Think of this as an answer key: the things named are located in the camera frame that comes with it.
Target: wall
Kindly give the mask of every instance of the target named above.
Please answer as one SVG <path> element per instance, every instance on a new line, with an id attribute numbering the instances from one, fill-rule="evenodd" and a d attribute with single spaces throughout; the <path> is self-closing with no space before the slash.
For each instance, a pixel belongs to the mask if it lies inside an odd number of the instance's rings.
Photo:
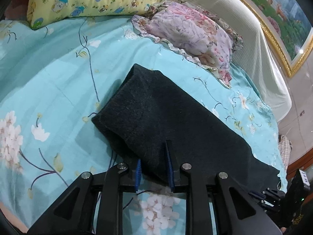
<path id="1" fill-rule="evenodd" d="M 313 51 L 292 78 L 286 77 L 282 68 L 280 70 L 292 99 L 292 107 L 278 128 L 292 142 L 289 163 L 293 163 L 313 148 Z"/>

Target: painting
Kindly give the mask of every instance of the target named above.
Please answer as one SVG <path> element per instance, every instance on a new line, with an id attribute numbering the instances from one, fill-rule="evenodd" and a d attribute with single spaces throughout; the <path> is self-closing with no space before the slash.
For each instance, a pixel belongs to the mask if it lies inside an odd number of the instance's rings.
<path id="1" fill-rule="evenodd" d="M 241 0 L 258 18 L 288 76 L 313 47 L 313 28 L 296 0 Z"/>

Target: plaid fabric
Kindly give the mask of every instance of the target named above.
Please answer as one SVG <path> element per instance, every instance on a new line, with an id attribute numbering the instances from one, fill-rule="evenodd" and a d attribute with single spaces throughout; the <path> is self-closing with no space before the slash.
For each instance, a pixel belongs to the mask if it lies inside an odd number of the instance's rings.
<path id="1" fill-rule="evenodd" d="M 281 136 L 281 141 L 279 141 L 278 143 L 278 149 L 279 149 L 279 152 L 281 153 L 281 159 L 283 160 L 285 170 L 287 170 L 288 164 L 289 164 L 290 152 L 292 150 L 292 145 L 291 145 L 290 140 L 285 135 Z"/>

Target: metal screw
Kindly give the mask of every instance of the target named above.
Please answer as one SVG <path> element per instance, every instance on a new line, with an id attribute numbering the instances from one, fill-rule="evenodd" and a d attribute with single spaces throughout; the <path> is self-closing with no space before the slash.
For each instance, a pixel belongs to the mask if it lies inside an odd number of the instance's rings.
<path id="1" fill-rule="evenodd" d="M 90 175 L 91 175 L 90 172 L 85 171 L 85 172 L 83 172 L 83 173 L 81 174 L 81 177 L 82 177 L 83 179 L 88 179 L 88 178 L 90 178 Z"/>
<path id="2" fill-rule="evenodd" d="M 126 163 L 118 163 L 118 164 L 117 164 L 117 167 L 118 167 L 119 169 L 125 169 L 125 168 L 127 168 L 127 164 L 126 164 Z"/>
<path id="3" fill-rule="evenodd" d="M 219 177 L 221 178 L 221 179 L 226 179 L 226 178 L 228 178 L 228 174 L 226 173 L 226 172 L 220 172 L 219 173 Z"/>
<path id="4" fill-rule="evenodd" d="M 191 169 L 191 164 L 185 163 L 185 164 L 182 165 L 182 168 L 183 169 Z"/>

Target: folded black garment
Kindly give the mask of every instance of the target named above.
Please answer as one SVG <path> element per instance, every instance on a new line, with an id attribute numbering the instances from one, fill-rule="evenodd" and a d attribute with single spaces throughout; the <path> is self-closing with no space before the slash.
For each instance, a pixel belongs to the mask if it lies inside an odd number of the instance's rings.
<path id="1" fill-rule="evenodd" d="M 276 189 L 280 181 L 277 169 L 254 158 L 242 137 L 160 71 L 135 64 L 92 122 L 116 153 L 138 156 L 147 172 L 165 182 L 167 139 L 178 163 L 197 167 L 204 178 L 224 171 L 256 191 Z"/>

